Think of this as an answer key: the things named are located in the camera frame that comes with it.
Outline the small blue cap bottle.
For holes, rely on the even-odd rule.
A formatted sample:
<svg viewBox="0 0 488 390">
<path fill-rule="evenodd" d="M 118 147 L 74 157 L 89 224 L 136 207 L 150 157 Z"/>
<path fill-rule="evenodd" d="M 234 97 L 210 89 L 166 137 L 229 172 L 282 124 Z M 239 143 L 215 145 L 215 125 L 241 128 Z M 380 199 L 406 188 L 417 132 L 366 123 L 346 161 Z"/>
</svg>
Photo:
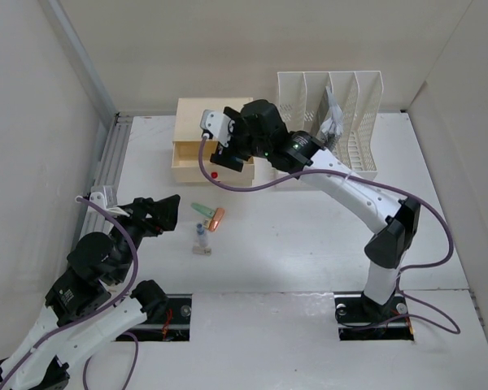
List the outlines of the small blue cap bottle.
<svg viewBox="0 0 488 390">
<path fill-rule="evenodd" d="M 207 248 L 209 246 L 207 231 L 202 223 L 196 224 L 196 233 L 198 246 L 201 248 Z"/>
</svg>

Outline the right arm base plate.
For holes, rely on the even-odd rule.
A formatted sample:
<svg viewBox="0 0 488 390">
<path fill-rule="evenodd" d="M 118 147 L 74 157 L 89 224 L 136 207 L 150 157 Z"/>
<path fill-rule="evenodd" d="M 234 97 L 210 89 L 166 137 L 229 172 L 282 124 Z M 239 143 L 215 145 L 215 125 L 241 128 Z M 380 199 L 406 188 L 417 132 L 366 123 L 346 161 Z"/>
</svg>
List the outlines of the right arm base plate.
<svg viewBox="0 0 488 390">
<path fill-rule="evenodd" d="M 407 302 L 399 294 L 380 307 L 362 292 L 336 292 L 333 301 L 340 341 L 414 341 Z"/>
</svg>

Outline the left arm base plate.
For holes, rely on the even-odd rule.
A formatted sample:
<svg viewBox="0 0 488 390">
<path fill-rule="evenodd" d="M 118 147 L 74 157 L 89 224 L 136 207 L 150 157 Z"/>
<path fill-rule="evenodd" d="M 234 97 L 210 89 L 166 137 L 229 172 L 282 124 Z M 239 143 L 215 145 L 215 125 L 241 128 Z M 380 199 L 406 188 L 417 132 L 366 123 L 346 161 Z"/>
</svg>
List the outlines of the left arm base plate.
<svg viewBox="0 0 488 390">
<path fill-rule="evenodd" d="M 118 336 L 116 341 L 133 341 L 132 333 L 139 342 L 177 342 L 190 340 L 192 295 L 169 295 L 165 312 L 157 319 L 147 320 Z"/>
</svg>

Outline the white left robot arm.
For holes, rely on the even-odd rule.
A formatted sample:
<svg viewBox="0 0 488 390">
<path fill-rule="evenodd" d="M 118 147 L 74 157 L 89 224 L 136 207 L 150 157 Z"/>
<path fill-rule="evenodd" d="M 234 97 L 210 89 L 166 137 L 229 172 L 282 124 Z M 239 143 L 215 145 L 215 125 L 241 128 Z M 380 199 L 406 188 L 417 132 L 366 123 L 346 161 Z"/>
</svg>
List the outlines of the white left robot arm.
<svg viewBox="0 0 488 390">
<path fill-rule="evenodd" d="M 67 270 L 46 294 L 33 327 L 0 360 L 0 389 L 63 389 L 74 368 L 128 329 L 157 322 L 169 298 L 152 279 L 137 282 L 137 249 L 146 237 L 174 231 L 181 198 L 139 197 L 110 210 L 91 197 L 76 201 L 101 214 L 110 232 L 91 232 L 67 256 Z"/>
</svg>

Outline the grey setup guide booklet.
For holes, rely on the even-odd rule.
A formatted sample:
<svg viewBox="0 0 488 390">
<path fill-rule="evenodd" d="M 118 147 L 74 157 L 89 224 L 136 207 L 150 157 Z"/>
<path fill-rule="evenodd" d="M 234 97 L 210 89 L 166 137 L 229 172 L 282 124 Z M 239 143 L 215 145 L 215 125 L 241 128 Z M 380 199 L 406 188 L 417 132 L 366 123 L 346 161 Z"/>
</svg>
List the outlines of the grey setup guide booklet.
<svg viewBox="0 0 488 390">
<path fill-rule="evenodd" d="M 333 151 L 344 133 L 344 115 L 330 86 L 325 87 L 316 113 L 316 137 Z"/>
</svg>

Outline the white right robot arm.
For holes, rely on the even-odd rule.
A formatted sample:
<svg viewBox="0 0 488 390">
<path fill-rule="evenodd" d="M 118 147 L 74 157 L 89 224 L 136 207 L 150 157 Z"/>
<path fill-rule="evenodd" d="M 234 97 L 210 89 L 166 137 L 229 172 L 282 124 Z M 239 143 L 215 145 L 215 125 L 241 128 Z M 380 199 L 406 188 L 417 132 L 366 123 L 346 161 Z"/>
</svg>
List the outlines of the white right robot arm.
<svg viewBox="0 0 488 390">
<path fill-rule="evenodd" d="M 287 129 L 274 104 L 264 99 L 241 110 L 205 110 L 203 136 L 217 141 L 213 164 L 241 171 L 250 158 L 264 158 L 273 168 L 293 175 L 346 207 L 373 233 L 364 252 L 370 261 L 360 309 L 371 320 L 390 310 L 396 277 L 416 234 L 420 204 L 382 192 L 342 164 L 315 136 Z"/>
</svg>

